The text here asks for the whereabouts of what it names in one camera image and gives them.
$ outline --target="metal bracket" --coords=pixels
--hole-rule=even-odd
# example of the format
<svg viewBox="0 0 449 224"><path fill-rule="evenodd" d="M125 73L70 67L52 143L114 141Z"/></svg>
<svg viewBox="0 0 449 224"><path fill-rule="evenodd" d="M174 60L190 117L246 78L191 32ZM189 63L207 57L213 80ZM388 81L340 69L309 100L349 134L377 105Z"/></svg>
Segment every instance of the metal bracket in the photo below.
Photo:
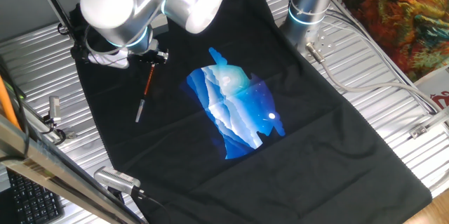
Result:
<svg viewBox="0 0 449 224"><path fill-rule="evenodd" d="M48 99L48 114L43 117L43 122L46 125L51 125L51 130L55 126L57 126L59 123L61 123L61 108L60 108L60 101L59 97L57 96L50 96Z"/></svg>
<svg viewBox="0 0 449 224"><path fill-rule="evenodd" d="M320 29L318 31L318 39L314 42L315 49L323 56L331 54L335 51L335 44L332 41L331 38L328 37L328 35ZM311 53L308 53L305 58L310 62L315 62L314 57L311 55Z"/></svg>
<svg viewBox="0 0 449 224"><path fill-rule="evenodd" d="M414 128L410 132L410 135L413 137L413 139L416 139L430 131L433 127L441 125L446 121L449 121L449 107L446 107L441 112L435 114L432 118L422 122L419 126Z"/></svg>
<svg viewBox="0 0 449 224"><path fill-rule="evenodd" d="M68 140L73 140L73 139L76 139L76 137L77 137L76 132L72 131L72 130L67 130L67 131L64 130L64 133L65 133L65 137Z"/></svg>

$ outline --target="cable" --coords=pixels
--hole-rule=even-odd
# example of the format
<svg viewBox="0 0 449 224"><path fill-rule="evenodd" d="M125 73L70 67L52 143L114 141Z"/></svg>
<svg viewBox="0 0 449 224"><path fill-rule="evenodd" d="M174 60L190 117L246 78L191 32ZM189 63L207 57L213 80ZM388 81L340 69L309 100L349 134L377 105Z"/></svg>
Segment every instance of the cable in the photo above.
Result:
<svg viewBox="0 0 449 224"><path fill-rule="evenodd" d="M58 141L57 143L55 143L55 146L61 145L63 142L65 142L65 140L67 139L67 136L65 134L64 131L62 131L61 129L56 129L56 131L62 136L62 139L60 141Z"/></svg>
<svg viewBox="0 0 449 224"><path fill-rule="evenodd" d="M147 195L145 195L145 194L143 194L143 193L141 193L141 192L139 192L139 196L140 196L141 198L143 198L143 199L148 199L148 200L154 202L155 204L158 204L158 205L159 205L159 206L160 206L160 207L167 213L168 224L171 224L171 215L170 215L170 212L167 210L166 207L163 206L163 204L157 202L155 199L152 199L151 197L148 197Z"/></svg>
<svg viewBox="0 0 449 224"><path fill-rule="evenodd" d="M84 30L84 38L83 38L83 44L87 43L87 33L89 33L89 30L91 29L91 26L88 24L86 29Z"/></svg>
<svg viewBox="0 0 449 224"><path fill-rule="evenodd" d="M340 29L343 29L343 30L347 30L347 31L359 34L358 32L356 32L354 30L343 28L343 27L339 27L337 25L334 25L333 23L324 22L324 21L323 21L323 23L331 25L331 26L336 27L336 28L340 28ZM359 34L359 35L360 35L360 37L362 39L365 39L368 43L370 43L371 46L373 46L373 48L379 54L382 54L380 52L380 50L372 43L372 41L370 41L369 39L363 37L361 34ZM370 91L370 90L373 90L375 88L382 88L382 87L399 87L399 88L404 88L404 89L406 89L408 91L412 91L413 93L416 93L424 101L426 101L428 104L430 104L432 106L432 108L434 108L437 112L441 111L441 108L431 98L429 98L425 93L421 92L420 90L418 90L416 88L413 88L412 86L408 86L406 84L397 84L397 83L384 83L384 84L375 84L375 85L371 85L371 86L367 86L367 87L352 88L352 87L345 86L345 85L341 84L340 82L338 82L338 80L332 75L332 73L330 73L330 70L329 70L326 62L322 62L321 65L323 66L323 68L326 71L326 74L329 76L330 80L332 80L334 82L334 84L336 84L337 86L339 86L340 88L342 88L342 89L344 89L346 91L363 92L363 91Z"/></svg>
<svg viewBox="0 0 449 224"><path fill-rule="evenodd" d="M352 23L353 25L356 24L352 19L350 19L348 16L346 16L345 14L343 14L343 13L341 13L341 12L339 12L339 11L332 10L332 9L328 9L328 12L338 14L339 16L341 16L342 18L344 18L345 20L347 20L347 22L350 22L350 23Z"/></svg>
<svg viewBox="0 0 449 224"><path fill-rule="evenodd" d="M55 124L53 122L50 123L50 130L47 132L41 132L42 134L49 134L55 130Z"/></svg>
<svg viewBox="0 0 449 224"><path fill-rule="evenodd" d="M0 163L6 162L6 161L24 161L25 159L23 157L15 157L15 156L9 156L9 157L0 157Z"/></svg>
<svg viewBox="0 0 449 224"><path fill-rule="evenodd" d="M11 99L9 98L8 91L6 90L5 84L3 82L3 78L0 76L0 102L5 111L6 118L16 126L18 129L22 130L19 125L19 121L15 116L13 104L11 103Z"/></svg>
<svg viewBox="0 0 449 224"><path fill-rule="evenodd" d="M430 104L437 112L441 112L442 109L431 99L429 98L425 93L421 92L417 88L413 88L412 86L408 86L406 84L398 84L398 83L382 83L382 84L373 84L370 86L364 86L364 87L358 87L353 88L349 86L345 86L344 84L341 84L330 72L328 64L326 63L326 59L315 49L313 44L307 44L307 49L309 52L314 56L317 63L321 64L323 66L324 71L329 76L330 80L334 82L334 84L341 89L349 92L365 92L365 91L371 91L373 89L377 88L384 88L384 87L398 87L403 88L407 91L411 91L413 93L416 93L419 97L421 97L424 101L426 101L428 104Z"/></svg>
<svg viewBox="0 0 449 224"><path fill-rule="evenodd" d="M110 63L108 63L108 64L102 64L102 63L98 62L97 58L95 58L94 55L92 55L92 57L93 57L93 59L97 62L97 64L103 65L103 66L109 66L109 65L114 64L114 63L116 63L116 62L118 62L118 61L128 59L128 57L125 57L125 58L117 59L117 60L115 60L115 61L113 61L113 62L110 62Z"/></svg>
<svg viewBox="0 0 449 224"><path fill-rule="evenodd" d="M69 31L67 31L67 32L61 32L61 27L62 27L62 23L59 23L59 25L58 25L58 33L59 34L61 34L61 35L69 35L70 34L70 32Z"/></svg>
<svg viewBox="0 0 449 224"><path fill-rule="evenodd" d="M357 25L354 21L350 20L349 18L348 18L348 20L350 20L350 21L345 20L344 18L340 18L340 17L334 16L334 15L331 15L331 14L327 14L326 16L331 17L331 18L334 18L334 19L339 20L339 21L342 21L342 22L344 22L344 23L346 23L346 24L348 24L348 25L351 25L353 28L357 29L357 31L359 32L359 34L361 34L361 35L364 36L364 37L367 37L366 34L363 32L363 30L362 30L360 27L358 27L358 25Z"/></svg>
<svg viewBox="0 0 449 224"><path fill-rule="evenodd" d="M142 26L142 28L140 29L140 31L133 37L131 38L125 45L117 47L116 49L112 50L112 51L108 51L108 52L98 52L95 51L91 48L91 46L89 46L89 43L87 42L87 38L85 38L85 45L87 47L87 49L92 53L92 54L96 54L96 55L110 55L113 53L116 53L118 51L120 51L122 48L125 48L127 45L133 43L137 38L139 38L143 31L147 28L147 26L153 21L153 19L156 17L156 15L159 13L159 11L161 10L161 6L162 3L165 0L160 0L159 4L157 5L156 9L154 9L153 13L150 15L150 17L148 18L148 21Z"/></svg>

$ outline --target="gray cable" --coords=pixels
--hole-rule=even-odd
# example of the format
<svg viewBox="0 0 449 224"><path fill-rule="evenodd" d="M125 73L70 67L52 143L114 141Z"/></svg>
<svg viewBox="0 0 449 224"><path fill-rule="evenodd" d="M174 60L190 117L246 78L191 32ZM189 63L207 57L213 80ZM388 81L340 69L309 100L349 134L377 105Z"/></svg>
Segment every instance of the gray cable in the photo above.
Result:
<svg viewBox="0 0 449 224"><path fill-rule="evenodd" d="M335 85L342 88L343 90L349 91L349 92L364 92L364 91L371 91L376 88L384 88L384 87L398 87L403 88L407 91L412 91L413 93L416 93L419 95L423 100L425 100L427 103L429 103L436 111L441 112L442 109L431 99L429 98L425 93L421 92L420 90L413 88L412 86L408 86L406 84L399 84L399 83L382 83L382 84L373 84L370 86L365 87L358 87L353 88L349 86L345 86L344 84L340 83L334 75L330 72L329 67L326 62L321 62L321 66L323 66L324 71L326 71L326 74L329 76L330 80L334 82Z"/></svg>
<svg viewBox="0 0 449 224"><path fill-rule="evenodd" d="M353 29L347 29L347 28L344 28L344 27L340 27L340 26L338 26L338 25L335 25L335 24L333 24L333 23L329 23L329 22L326 22L326 21L323 21L323 23L328 24L328 25L331 25L331 26L336 27L336 28L339 28L339 29L347 30L347 31L353 32L353 33L355 33L355 34L358 34L358 35L360 36L360 38L366 40L369 44L371 44L371 46L373 46L373 48L379 53L379 55L382 56L382 52L380 51L380 49L378 49L378 48L376 47L376 45L375 45L371 40L369 40L369 37L362 35L363 33L357 32L356 30L353 30ZM427 101L427 103L428 103L429 105L432 105L432 104L435 104L435 105L436 105L435 102L429 103L428 100L431 100L430 98L428 98L428 100L426 100L425 98L423 98L423 97L424 97L423 95L418 94L418 96L421 97L423 100ZM437 105L437 106L435 106L435 105L434 105L432 108L434 109L434 111L439 112L439 111L441 110L441 109L438 110L440 107L439 107L438 105Z"/></svg>

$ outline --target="metal rod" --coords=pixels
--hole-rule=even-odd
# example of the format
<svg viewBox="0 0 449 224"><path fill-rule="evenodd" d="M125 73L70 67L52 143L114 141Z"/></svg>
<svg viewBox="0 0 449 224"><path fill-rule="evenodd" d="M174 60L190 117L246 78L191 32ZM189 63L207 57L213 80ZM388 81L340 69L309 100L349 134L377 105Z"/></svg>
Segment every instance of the metal rod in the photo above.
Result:
<svg viewBox="0 0 449 224"><path fill-rule="evenodd" d="M70 23L69 19L65 15L64 10L61 8L61 5L59 4L58 0L50 0L51 5L54 7L58 14L58 18L62 21L64 26L69 30L69 35L72 39L75 39L74 33L75 30L72 27L72 24Z"/></svg>
<svg viewBox="0 0 449 224"><path fill-rule="evenodd" d="M16 107L18 106L17 100L13 103ZM48 127L44 124L43 120L40 118L40 116L27 104L23 103L25 115L27 118L27 121L29 122L29 129L30 135L32 138L36 139L39 138L41 140L41 143L43 143L46 146L46 149L51 152L51 154L55 155L55 157L60 160L67 168L71 169L75 174L83 178L89 185L94 187L98 192L102 193L106 198L114 202L118 207L123 208L124 211L128 212L131 215L134 215L134 213L128 209L126 206L123 206L121 202L112 194L110 194L106 189L103 188L96 180L92 178L92 176L88 175L80 166L78 166L73 160L71 160L67 155L65 155L59 148L57 148L54 144L50 142L50 140L53 143L57 143L60 141L60 135L56 134L55 132L46 134L46 135L40 135L36 132L36 130L39 131L46 131L48 130Z"/></svg>
<svg viewBox="0 0 449 224"><path fill-rule="evenodd" d="M54 190L54 185L57 183L61 190L54 190L55 193L110 223L144 223L100 184L97 183L101 188L99 190L65 165L65 162L55 155L55 147L47 145L47 142L44 138L38 143L31 140L28 151L29 159L24 162L9 161L4 164L49 190ZM23 152L24 146L24 133L14 128L6 118L0 116L0 149L3 150L2 152L8 156L17 155L18 152ZM41 179L37 178L35 173L40 174ZM109 194L115 200L111 200L103 193Z"/></svg>

